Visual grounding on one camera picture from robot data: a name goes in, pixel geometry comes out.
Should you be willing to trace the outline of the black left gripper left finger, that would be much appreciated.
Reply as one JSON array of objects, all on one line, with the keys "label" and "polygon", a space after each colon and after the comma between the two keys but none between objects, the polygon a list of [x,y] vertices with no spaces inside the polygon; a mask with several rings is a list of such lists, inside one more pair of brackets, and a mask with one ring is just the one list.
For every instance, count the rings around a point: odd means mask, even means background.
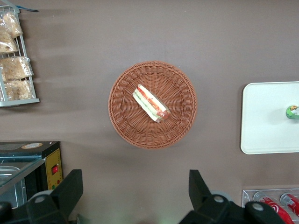
[{"label": "black left gripper left finger", "polygon": [[15,224],[67,224],[83,195],[82,170],[72,170],[54,190],[36,193],[14,209]]}]

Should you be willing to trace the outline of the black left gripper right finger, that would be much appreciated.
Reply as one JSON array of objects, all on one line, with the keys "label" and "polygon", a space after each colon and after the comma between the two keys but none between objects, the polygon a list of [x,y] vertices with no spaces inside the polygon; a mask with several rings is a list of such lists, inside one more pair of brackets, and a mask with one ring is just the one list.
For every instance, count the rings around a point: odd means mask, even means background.
[{"label": "black left gripper right finger", "polygon": [[220,194],[212,194],[198,170],[189,171],[189,198],[193,210],[181,224],[247,224],[245,210]]}]

